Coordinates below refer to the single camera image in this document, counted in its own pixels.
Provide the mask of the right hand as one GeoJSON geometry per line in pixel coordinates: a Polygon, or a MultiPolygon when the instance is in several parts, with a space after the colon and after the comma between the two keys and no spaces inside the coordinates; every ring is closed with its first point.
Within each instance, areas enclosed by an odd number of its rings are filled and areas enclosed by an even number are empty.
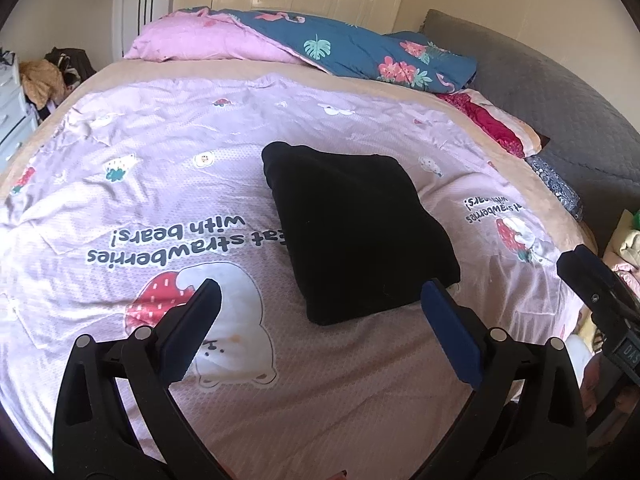
{"type": "MultiPolygon", "coordinates": [[[[587,418],[597,411],[598,404],[606,395],[613,391],[614,384],[622,375],[620,371],[603,355],[595,354],[584,369],[580,397],[582,407],[587,418]]],[[[623,386],[614,400],[617,411],[630,415],[639,402],[639,387],[636,385],[623,386]]]]}

